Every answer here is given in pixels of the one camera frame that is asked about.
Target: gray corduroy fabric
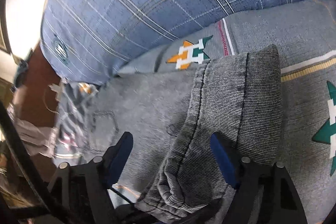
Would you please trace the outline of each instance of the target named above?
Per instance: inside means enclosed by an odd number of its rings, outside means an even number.
[[[242,155],[273,164],[281,119],[275,46],[205,61],[194,78],[184,126],[137,208],[169,223],[225,197],[229,186],[210,150],[211,135],[219,131]]]
[[[239,12],[226,17],[226,24],[221,20],[202,32],[176,40],[168,49],[161,50],[162,58],[156,58],[154,51],[152,58],[150,52],[146,56],[146,60],[160,62],[157,71],[167,71],[175,70],[175,64],[165,62],[177,54],[184,40],[196,43],[204,36],[213,35],[203,50],[210,58],[217,57],[215,53],[220,53],[218,50],[223,48],[224,41],[228,49],[231,48],[229,38],[235,54],[256,51],[270,43],[277,45],[283,69],[283,125],[277,160],[285,164],[309,224],[324,221],[336,202],[336,174],[331,175],[336,157],[330,158],[332,146],[312,140],[330,118],[327,81],[336,86],[335,18],[336,0],[307,0]],[[218,35],[220,26],[224,39]],[[153,71],[149,62],[143,62],[143,57],[140,59],[129,65],[136,65],[141,71]],[[198,66],[192,63],[189,68]]]
[[[92,100],[86,116],[85,161],[103,155],[125,131],[134,145],[119,185],[142,192],[186,119],[195,71],[114,78]]]

